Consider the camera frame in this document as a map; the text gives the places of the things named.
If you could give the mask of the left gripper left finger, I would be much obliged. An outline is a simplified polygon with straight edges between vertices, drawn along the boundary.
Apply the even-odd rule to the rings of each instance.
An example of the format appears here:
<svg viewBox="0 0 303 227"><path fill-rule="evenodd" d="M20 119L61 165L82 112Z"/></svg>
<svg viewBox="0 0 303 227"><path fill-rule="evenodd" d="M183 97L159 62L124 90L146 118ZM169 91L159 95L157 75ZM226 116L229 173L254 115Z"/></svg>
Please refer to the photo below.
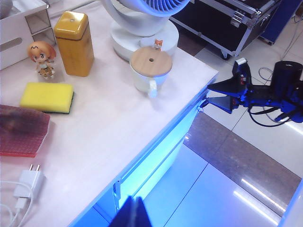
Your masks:
<svg viewBox="0 0 303 227"><path fill-rule="evenodd" d="M129 196L122 208L110 223L110 227L134 227L136 219L136 202Z"/></svg>

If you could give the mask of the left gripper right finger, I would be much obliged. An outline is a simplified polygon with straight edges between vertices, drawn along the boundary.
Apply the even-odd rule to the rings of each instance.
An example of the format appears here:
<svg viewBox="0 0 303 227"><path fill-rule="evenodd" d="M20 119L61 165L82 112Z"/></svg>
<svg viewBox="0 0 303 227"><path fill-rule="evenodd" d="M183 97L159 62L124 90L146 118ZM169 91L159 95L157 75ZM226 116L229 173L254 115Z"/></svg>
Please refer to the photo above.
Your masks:
<svg viewBox="0 0 303 227"><path fill-rule="evenodd" d="M135 227L152 227L144 202L141 197L135 201Z"/></svg>

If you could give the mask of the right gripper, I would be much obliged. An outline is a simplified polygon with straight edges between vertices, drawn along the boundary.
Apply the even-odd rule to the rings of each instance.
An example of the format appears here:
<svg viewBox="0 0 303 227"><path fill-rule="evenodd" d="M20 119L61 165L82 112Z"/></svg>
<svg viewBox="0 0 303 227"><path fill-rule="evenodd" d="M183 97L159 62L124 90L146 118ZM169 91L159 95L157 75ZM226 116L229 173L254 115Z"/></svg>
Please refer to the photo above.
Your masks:
<svg viewBox="0 0 303 227"><path fill-rule="evenodd" d="M209 103L231 114L233 109L244 105L252 86L251 73L247 70L233 70L232 78L207 86L211 91L225 94L222 97L210 97Z"/></svg>

